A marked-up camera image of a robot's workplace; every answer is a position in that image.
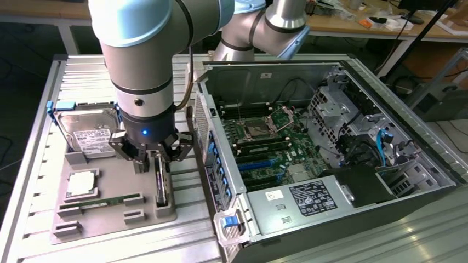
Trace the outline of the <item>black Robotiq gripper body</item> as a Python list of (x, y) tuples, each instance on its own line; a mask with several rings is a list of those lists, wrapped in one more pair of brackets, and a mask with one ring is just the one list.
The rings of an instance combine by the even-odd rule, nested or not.
[(152, 117), (137, 117), (120, 111), (125, 129), (125, 151), (137, 153), (139, 150), (156, 151), (160, 148), (171, 152), (171, 145), (176, 139), (176, 125), (173, 109), (167, 109)]

